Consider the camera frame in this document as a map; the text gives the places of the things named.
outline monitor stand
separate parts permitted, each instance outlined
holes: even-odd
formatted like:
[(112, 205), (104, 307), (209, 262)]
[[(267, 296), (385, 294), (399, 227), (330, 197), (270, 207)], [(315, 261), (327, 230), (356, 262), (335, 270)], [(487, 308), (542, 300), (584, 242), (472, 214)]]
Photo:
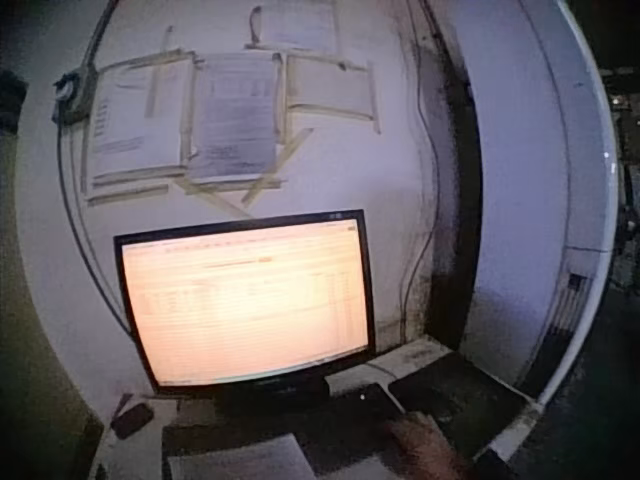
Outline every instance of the monitor stand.
[(228, 385), (211, 397), (180, 400), (175, 424), (214, 425), (238, 418), (283, 415), (319, 407), (330, 397), (323, 377)]

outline desk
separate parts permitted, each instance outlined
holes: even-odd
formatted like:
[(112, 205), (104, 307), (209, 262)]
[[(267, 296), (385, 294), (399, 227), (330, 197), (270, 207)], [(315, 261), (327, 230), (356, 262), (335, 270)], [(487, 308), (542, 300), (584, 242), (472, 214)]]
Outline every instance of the desk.
[[(336, 395), (359, 386), (378, 383), (383, 389), (396, 378), (402, 378), (440, 359), (450, 351), (430, 337), (422, 337), (382, 355), (368, 364), (358, 365), (327, 377), (331, 394)], [(162, 429), (177, 418), (177, 401), (161, 398), (133, 398), (127, 405), (146, 401), (155, 412), (154, 420), (126, 440), (117, 440), (113, 432), (105, 432), (92, 467), (94, 478), (99, 464), (108, 473), (108, 478), (160, 480), (162, 478)], [(541, 409), (532, 401), (513, 423), (498, 435), (487, 447), (507, 460), (533, 429)], [(375, 455), (321, 478), (398, 478), (388, 470)]]

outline paper document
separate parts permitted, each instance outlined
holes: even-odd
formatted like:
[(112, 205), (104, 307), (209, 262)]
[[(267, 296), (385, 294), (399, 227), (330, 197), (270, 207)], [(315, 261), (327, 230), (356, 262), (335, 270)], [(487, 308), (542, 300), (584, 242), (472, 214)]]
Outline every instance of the paper document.
[(279, 67), (272, 53), (204, 57), (196, 72), (192, 182), (255, 178), (273, 165)]
[(173, 480), (313, 480), (316, 476), (292, 434), (248, 447), (169, 457)]
[(158, 65), (123, 65), (102, 73), (87, 159), (94, 184), (183, 169), (192, 75), (191, 56)]
[(289, 55), (287, 105), (291, 110), (325, 110), (376, 116), (372, 72), (346, 62)]
[(273, 0), (262, 6), (261, 44), (337, 53), (334, 0)]

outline black device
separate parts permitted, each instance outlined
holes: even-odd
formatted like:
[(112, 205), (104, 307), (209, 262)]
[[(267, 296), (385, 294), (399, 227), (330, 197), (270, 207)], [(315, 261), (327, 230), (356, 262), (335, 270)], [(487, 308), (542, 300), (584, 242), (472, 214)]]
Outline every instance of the black device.
[(168, 457), (240, 448), (292, 433), (317, 475), (339, 470), (374, 453), (395, 467), (397, 450), (385, 423), (402, 411), (377, 384), (336, 396), (314, 408), (282, 415), (233, 418), (217, 425), (163, 429), (163, 478)]
[(431, 415), (456, 450), (472, 458), (513, 421), (526, 399), (450, 353), (396, 380), (389, 392), (406, 411)]
[(153, 420), (153, 410), (139, 403), (111, 421), (111, 428), (120, 440), (130, 437)]
[(73, 125), (88, 118), (91, 114), (93, 97), (98, 84), (98, 72), (94, 65), (94, 59), (118, 1), (109, 0), (107, 3), (89, 41), (82, 64), (75, 70), (65, 73), (54, 84), (56, 87), (56, 106), (52, 119), (59, 125)]

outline wire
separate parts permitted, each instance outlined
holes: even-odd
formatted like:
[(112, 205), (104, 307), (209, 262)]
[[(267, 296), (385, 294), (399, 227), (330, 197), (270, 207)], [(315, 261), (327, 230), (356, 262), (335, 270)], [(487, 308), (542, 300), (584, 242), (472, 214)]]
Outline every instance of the wire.
[(378, 370), (378, 371), (380, 371), (382, 373), (385, 373), (385, 374), (389, 375), (390, 377), (393, 377), (394, 380), (398, 379), (398, 376), (395, 373), (393, 373), (391, 370), (387, 370), (386, 368), (381, 367), (380, 365), (376, 365), (375, 363), (365, 363), (365, 365), (367, 367), (373, 368), (374, 370)]
[(91, 266), (91, 263), (89, 262), (89, 258), (87, 256), (87, 252), (84, 249), (84, 245), (80, 240), (80, 234), (74, 222), (73, 214), (71, 213), (69, 197), (67, 195), (67, 189), (65, 186), (64, 168), (62, 165), (62, 125), (60, 124), (58, 124), (58, 134), (57, 134), (57, 140), (56, 140), (56, 157), (57, 157), (57, 163), (58, 163), (58, 181), (60, 183), (60, 192), (62, 193), (62, 203), (64, 204), (64, 210), (67, 215), (67, 220), (69, 221), (69, 226), (71, 227), (71, 232), (73, 233), (73, 239), (76, 243), (76, 247), (78, 248), (78, 251), (80, 252), (80, 256), (82, 257), (82, 262), (84, 263), (84, 266), (89, 272), (89, 275), (91, 276), (91, 280), (93, 280), (93, 283), (96, 286), (98, 293), (102, 297), (102, 300), (104, 300), (105, 304), (107, 305), (107, 308), (109, 309), (113, 317), (116, 319), (116, 322), (118, 322), (118, 325), (120, 326), (122, 331), (127, 335), (127, 337), (129, 337), (130, 339), (133, 339), (133, 337), (131, 336), (131, 332), (125, 325), (120, 315), (118, 314), (117, 309), (114, 308), (113, 304), (107, 297), (104, 291), (104, 288), (100, 284), (98, 277), (96, 275), (96, 272), (94, 271), (94, 269)]
[(109, 284), (109, 281), (107, 280), (107, 276), (104, 274), (104, 272), (102, 271), (102, 269), (100, 268), (100, 262), (98, 261), (98, 256), (96, 255), (96, 251), (93, 248), (93, 245), (91, 243), (91, 237), (89, 236), (88, 233), (88, 229), (87, 226), (84, 222), (84, 218), (82, 216), (82, 207), (80, 205), (80, 195), (78, 194), (78, 186), (77, 183), (75, 181), (76, 177), (76, 169), (75, 169), (75, 160), (74, 160), (74, 156), (73, 156), (73, 152), (74, 152), (74, 145), (73, 145), (73, 133), (70, 132), (69, 134), (69, 160), (70, 160), (70, 165), (71, 165), (71, 188), (73, 191), (73, 199), (74, 199), (74, 203), (76, 206), (76, 210), (78, 212), (78, 223), (79, 223), (79, 233), (82, 234), (82, 236), (84, 237), (84, 240), (86, 242), (86, 246), (87, 246), (87, 257), (90, 258), (91, 260), (93, 260), (93, 265), (95, 265), (95, 270), (97, 272), (97, 276), (100, 277), (100, 280), (102, 281), (102, 285), (104, 285), (106, 287), (106, 292), (108, 293), (109, 298), (111, 299), (112, 304), (116, 305), (116, 310), (119, 312), (119, 317), (123, 318), (125, 316), (124, 313), (124, 309), (122, 307), (122, 305), (118, 304), (117, 301), (117, 297), (116, 294), (114, 293), (113, 289), (111, 288), (111, 285)]
[(401, 299), (401, 304), (400, 304), (400, 338), (402, 340), (402, 343), (406, 343), (407, 342), (407, 308), (408, 308), (408, 303), (409, 303), (409, 296), (411, 294), (411, 289), (413, 288), (413, 283), (415, 282), (416, 279), (416, 275), (418, 273), (418, 269), (420, 267), (420, 264), (422, 263), (424, 256), (427, 252), (427, 250), (429, 249), (429, 246), (431, 245), (431, 242), (433, 241), (433, 238), (435, 236), (435, 231), (436, 231), (436, 227), (438, 225), (438, 219), (440, 217), (440, 186), (439, 186), (439, 178), (440, 178), (440, 166), (439, 166), (439, 162), (440, 159), (438, 157), (438, 152), (436, 150), (435, 147), (435, 142), (433, 140), (433, 136), (431, 135), (431, 131), (429, 130), (429, 124), (427, 122), (425, 113), (422, 109), (422, 82), (420, 81), (420, 72), (422, 70), (422, 50), (420, 48), (420, 44), (418, 41), (418, 32), (417, 32), (417, 28), (416, 28), (416, 23), (415, 23), (415, 19), (413, 17), (413, 10), (411, 9), (411, 4), (409, 0), (406, 0), (406, 4), (407, 4), (407, 8), (409, 9), (409, 18), (411, 19), (411, 28), (413, 30), (413, 36), (414, 36), (414, 40), (415, 40), (415, 46), (416, 46), (416, 76), (417, 76), (417, 106), (418, 106), (418, 114), (420, 116), (420, 120), (422, 122), (422, 125), (424, 127), (424, 131), (427, 135), (427, 138), (429, 139), (429, 144), (431, 145), (431, 149), (433, 152), (433, 173), (434, 173), (434, 180), (435, 180), (435, 184), (437, 185), (436, 188), (436, 197), (435, 197), (435, 213), (434, 213), (434, 217), (433, 217), (433, 224), (431, 226), (431, 230), (429, 231), (429, 234), (427, 235), (427, 238), (425, 240), (424, 245), (422, 246), (420, 253), (418, 255), (418, 259), (416, 260), (413, 269), (411, 270), (411, 275), (409, 276), (409, 282), (407, 284), (407, 287), (405, 289), (404, 292), (404, 296)]

